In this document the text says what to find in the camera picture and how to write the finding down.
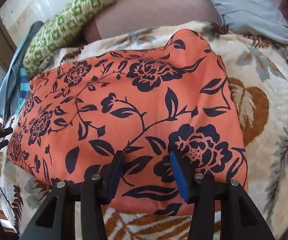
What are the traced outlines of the orange floral garment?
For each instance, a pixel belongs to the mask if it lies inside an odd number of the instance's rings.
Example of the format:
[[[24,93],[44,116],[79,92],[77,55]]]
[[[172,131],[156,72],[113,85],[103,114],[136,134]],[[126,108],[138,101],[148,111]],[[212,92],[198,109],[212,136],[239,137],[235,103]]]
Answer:
[[[192,207],[179,195],[169,155],[196,172],[247,185],[247,162],[225,65],[200,33],[177,31],[164,46],[112,50],[30,81],[8,158],[39,181],[80,183],[115,154],[125,165],[111,207],[156,213]]]

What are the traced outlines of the grey-blue garment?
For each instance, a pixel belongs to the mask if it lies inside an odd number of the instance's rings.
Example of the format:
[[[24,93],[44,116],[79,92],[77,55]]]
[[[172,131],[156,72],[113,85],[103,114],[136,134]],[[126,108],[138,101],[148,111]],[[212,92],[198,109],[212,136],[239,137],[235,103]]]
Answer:
[[[18,109],[20,96],[20,68],[23,67],[23,59],[35,34],[43,26],[43,22],[37,21],[30,27],[28,34],[18,45],[7,74],[0,89],[0,113],[3,118],[3,126],[6,125],[9,117],[20,113]]]

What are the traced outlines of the blue striped knit sleeve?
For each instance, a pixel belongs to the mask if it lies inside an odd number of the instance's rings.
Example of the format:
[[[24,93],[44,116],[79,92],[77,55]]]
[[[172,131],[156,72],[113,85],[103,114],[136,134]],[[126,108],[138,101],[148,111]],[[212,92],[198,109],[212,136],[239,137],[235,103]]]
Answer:
[[[21,110],[24,106],[26,98],[29,96],[30,93],[30,76],[26,72],[24,67],[20,68],[20,96],[19,96],[19,105],[18,109]]]

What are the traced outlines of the green checkered pillow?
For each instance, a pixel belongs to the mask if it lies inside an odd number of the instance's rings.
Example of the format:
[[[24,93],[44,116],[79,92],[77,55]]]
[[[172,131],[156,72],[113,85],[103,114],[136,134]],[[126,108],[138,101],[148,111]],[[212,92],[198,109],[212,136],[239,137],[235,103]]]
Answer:
[[[23,58],[27,74],[30,77],[38,74],[42,62],[52,52],[67,47],[89,20],[115,2],[116,0],[71,0],[45,23],[38,23],[38,27],[30,35]]]

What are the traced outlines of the cream leaf-pattern fleece blanket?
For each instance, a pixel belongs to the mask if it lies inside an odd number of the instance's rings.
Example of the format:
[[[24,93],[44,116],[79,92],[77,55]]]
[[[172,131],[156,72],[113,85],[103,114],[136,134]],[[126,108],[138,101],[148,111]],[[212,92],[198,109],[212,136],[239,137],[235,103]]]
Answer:
[[[274,237],[288,239],[288,46],[193,21],[60,49],[45,60],[38,75],[112,50],[159,48],[182,29],[200,33],[221,57],[243,135],[247,162],[244,188]],[[13,229],[23,233],[56,184],[43,183],[15,165],[7,148],[0,152],[0,204]],[[111,204],[103,208],[109,239],[186,239],[191,214],[177,215],[174,205],[156,213],[123,211]]]

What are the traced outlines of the light blue pillow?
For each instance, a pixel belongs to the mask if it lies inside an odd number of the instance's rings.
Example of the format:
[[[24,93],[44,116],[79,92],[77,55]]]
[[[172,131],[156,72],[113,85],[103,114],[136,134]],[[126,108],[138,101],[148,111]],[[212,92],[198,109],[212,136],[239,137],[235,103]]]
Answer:
[[[288,44],[288,23],[271,0],[210,0],[222,23],[237,34]]]

